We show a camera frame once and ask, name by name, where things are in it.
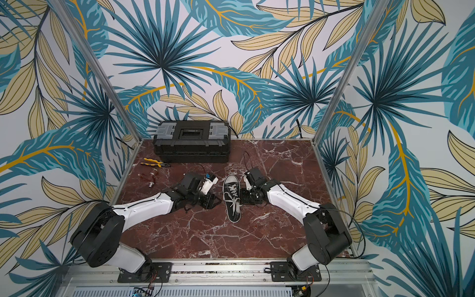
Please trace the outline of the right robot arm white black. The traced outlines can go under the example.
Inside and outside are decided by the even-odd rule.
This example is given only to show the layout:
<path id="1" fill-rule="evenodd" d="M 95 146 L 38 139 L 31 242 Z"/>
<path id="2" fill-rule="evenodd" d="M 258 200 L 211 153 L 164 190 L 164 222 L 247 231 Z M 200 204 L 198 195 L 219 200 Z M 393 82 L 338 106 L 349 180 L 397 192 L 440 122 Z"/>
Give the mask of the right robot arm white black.
<path id="1" fill-rule="evenodd" d="M 267 179 L 258 168 L 247 171 L 244 180 L 247 195 L 279 207 L 303 225 L 306 245 L 288 258 L 294 270 L 327 265 L 351 246 L 350 232 L 333 204 L 308 200 L 281 182 Z"/>

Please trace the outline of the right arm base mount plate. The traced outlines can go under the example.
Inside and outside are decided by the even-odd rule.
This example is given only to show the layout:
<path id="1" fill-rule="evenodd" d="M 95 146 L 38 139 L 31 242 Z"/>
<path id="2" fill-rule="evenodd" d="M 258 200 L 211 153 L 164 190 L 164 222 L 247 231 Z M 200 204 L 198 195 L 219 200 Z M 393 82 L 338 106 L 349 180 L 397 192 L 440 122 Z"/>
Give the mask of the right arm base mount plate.
<path id="1" fill-rule="evenodd" d="M 264 268 L 265 273 L 269 273 L 273 282 L 320 282 L 322 276 L 318 265 L 311 266 L 305 271 L 299 270 L 294 264 L 287 261 L 269 263 L 269 267 Z"/>

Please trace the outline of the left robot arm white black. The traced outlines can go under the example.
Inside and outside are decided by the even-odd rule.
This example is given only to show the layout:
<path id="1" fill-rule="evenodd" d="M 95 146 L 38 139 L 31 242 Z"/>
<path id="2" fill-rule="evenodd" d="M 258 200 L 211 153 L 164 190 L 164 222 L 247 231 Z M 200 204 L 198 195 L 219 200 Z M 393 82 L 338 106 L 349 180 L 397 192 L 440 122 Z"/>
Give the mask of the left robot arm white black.
<path id="1" fill-rule="evenodd" d="M 90 267 L 115 266 L 139 277 L 154 273 L 151 259 L 121 242 L 122 234 L 149 219 L 187 206 L 212 209 L 220 203 L 211 188 L 214 174 L 186 173 L 176 185 L 149 198 L 120 205 L 97 204 L 71 236 L 70 243 Z"/>

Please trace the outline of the black white canvas sneaker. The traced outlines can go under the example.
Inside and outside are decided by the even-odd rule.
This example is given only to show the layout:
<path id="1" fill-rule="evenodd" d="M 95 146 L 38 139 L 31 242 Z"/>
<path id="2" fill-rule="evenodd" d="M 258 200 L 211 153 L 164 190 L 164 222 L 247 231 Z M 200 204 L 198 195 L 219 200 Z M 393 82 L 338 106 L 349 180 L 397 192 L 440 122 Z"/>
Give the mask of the black white canvas sneaker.
<path id="1" fill-rule="evenodd" d="M 228 176 L 223 182 L 223 200 L 226 205 L 228 219 L 237 223 L 241 219 L 240 183 L 235 175 Z"/>

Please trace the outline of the white shoelace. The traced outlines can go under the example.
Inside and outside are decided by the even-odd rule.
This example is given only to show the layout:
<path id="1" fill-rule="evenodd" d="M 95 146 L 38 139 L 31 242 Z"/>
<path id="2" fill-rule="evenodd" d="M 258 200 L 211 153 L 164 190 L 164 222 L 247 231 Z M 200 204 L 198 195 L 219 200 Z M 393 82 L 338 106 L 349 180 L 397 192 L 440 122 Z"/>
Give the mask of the white shoelace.
<path id="1" fill-rule="evenodd" d="M 241 215 L 240 185 L 235 182 L 223 185 L 223 199 L 229 219 L 235 219 Z"/>

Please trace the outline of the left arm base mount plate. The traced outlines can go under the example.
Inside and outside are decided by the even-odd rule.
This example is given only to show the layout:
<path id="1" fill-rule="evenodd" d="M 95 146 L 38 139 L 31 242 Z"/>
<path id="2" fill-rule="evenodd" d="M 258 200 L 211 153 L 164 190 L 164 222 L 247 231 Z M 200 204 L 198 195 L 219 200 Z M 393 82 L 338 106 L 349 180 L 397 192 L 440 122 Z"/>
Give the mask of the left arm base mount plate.
<path id="1" fill-rule="evenodd" d="M 119 270 L 118 283 L 168 283 L 172 262 L 149 262 L 137 272 Z"/>

